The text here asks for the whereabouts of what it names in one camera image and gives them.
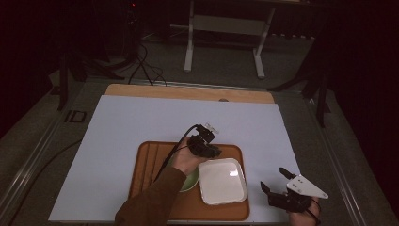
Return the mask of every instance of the human arm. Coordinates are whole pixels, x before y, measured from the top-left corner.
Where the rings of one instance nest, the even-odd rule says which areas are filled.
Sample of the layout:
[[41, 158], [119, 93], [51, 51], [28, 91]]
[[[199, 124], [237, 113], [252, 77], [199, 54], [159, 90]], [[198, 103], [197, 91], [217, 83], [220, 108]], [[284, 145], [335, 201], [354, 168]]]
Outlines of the human arm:
[[186, 137], [173, 155], [171, 167], [145, 191], [126, 201], [115, 216], [115, 225], [166, 225], [176, 196], [186, 179], [205, 158], [194, 156]]

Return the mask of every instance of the dark background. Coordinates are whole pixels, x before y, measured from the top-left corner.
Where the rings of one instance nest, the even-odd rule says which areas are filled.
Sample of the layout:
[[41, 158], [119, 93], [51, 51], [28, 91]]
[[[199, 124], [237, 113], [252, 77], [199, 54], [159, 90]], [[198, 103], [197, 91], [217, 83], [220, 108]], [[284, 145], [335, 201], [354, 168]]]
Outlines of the dark background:
[[[168, 36], [169, 24], [187, 24], [188, 1], [136, 3], [139, 10], [135, 16], [164, 37]], [[107, 50], [120, 48], [120, 39], [113, 40], [110, 36], [111, 32], [119, 34], [120, 30], [113, 29], [126, 23], [126, 8], [118, 4], [110, 7], [106, 1], [49, 0], [2, 3], [0, 137], [52, 88], [48, 75], [59, 68], [59, 56], [71, 45], [89, 57], [103, 60], [110, 54]], [[320, 37], [315, 40], [306, 63], [331, 72], [328, 87], [334, 90], [398, 216], [395, 182], [395, 172], [399, 170], [398, 3], [352, 1], [335, 6], [340, 8], [339, 13], [295, 6], [280, 8], [271, 33], [285, 34], [287, 39], [292, 35]], [[100, 9], [100, 17], [95, 8]], [[258, 8], [259, 13], [249, 8], [237, 12], [237, 8], [234, 4], [223, 9], [218, 4], [198, 7], [208, 14], [262, 17], [268, 6]]]

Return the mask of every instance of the floor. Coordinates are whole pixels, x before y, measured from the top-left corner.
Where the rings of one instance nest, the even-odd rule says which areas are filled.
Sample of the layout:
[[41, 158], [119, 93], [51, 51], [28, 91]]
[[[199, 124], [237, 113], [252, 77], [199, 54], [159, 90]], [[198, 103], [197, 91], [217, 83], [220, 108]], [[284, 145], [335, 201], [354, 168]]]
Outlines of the floor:
[[[139, 47], [141, 57], [147, 52], [149, 76], [152, 80], [158, 77], [155, 85], [267, 90], [295, 76], [312, 43], [301, 38], [268, 38], [262, 53], [267, 78], [259, 80], [250, 38], [239, 37], [242, 42], [234, 45], [225, 40], [210, 42], [210, 34], [197, 34], [192, 72], [184, 73], [186, 33], [175, 34], [169, 42], [149, 35]], [[91, 70], [85, 83], [71, 79], [70, 97], [63, 111], [56, 110], [57, 96], [45, 95], [0, 140], [1, 225], [87, 225], [49, 222], [47, 218], [99, 98], [109, 84], [127, 83], [136, 66], [117, 71], [125, 77], [121, 81]], [[56, 83], [57, 72], [51, 76]], [[143, 70], [134, 74], [131, 83], [149, 85]], [[325, 114], [323, 129], [314, 117], [317, 100], [303, 99], [299, 94], [303, 85], [272, 94], [301, 172], [330, 194], [330, 199], [321, 203], [323, 225], [399, 225], [334, 93], [327, 95], [329, 113]], [[69, 111], [87, 112], [88, 117], [83, 122], [66, 121]]]

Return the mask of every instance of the white square plate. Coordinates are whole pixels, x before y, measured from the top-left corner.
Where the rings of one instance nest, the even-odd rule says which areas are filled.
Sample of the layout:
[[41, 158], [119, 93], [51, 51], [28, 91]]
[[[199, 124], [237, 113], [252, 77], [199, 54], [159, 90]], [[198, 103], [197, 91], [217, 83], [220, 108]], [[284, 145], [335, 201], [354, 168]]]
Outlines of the white square plate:
[[247, 184], [240, 163], [233, 158], [208, 160], [199, 165], [202, 199], [210, 205], [242, 202]]

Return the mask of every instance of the white table surface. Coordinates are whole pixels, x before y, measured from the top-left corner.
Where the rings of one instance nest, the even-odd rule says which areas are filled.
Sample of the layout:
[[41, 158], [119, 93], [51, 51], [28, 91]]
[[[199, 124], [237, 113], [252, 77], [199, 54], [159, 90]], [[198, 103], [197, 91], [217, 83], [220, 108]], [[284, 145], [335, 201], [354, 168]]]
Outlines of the white table surface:
[[214, 144], [233, 144], [243, 152], [250, 214], [235, 223], [288, 221], [285, 211], [268, 206], [260, 187], [263, 181], [273, 192], [285, 191], [288, 180], [280, 167], [299, 174], [277, 105], [107, 95], [98, 103], [49, 220], [112, 222], [128, 197], [138, 146], [148, 140], [177, 142], [192, 125], [206, 122], [220, 132]]

